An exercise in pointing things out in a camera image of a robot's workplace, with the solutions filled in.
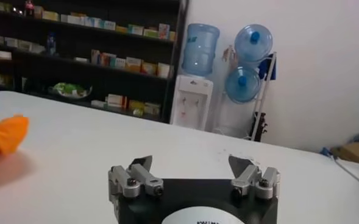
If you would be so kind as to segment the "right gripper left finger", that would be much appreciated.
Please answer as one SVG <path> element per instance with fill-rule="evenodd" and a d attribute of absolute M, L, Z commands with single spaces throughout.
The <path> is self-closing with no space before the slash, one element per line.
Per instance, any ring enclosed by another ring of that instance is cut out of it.
<path fill-rule="evenodd" d="M 112 166 L 108 171 L 108 198 L 115 201 L 116 197 L 137 198 L 142 187 L 147 195 L 161 197 L 164 184 L 161 178 L 150 173 L 152 155 L 135 158 L 128 168 Z"/>

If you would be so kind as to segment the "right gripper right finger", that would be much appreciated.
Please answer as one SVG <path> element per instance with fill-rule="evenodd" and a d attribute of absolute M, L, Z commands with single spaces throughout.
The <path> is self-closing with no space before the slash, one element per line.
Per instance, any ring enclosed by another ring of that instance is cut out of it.
<path fill-rule="evenodd" d="M 264 172 L 251 160 L 229 156 L 229 165 L 234 179 L 231 180 L 232 197 L 237 200 L 254 191 L 261 200 L 279 198 L 280 172 L 274 167 L 267 167 Z"/>

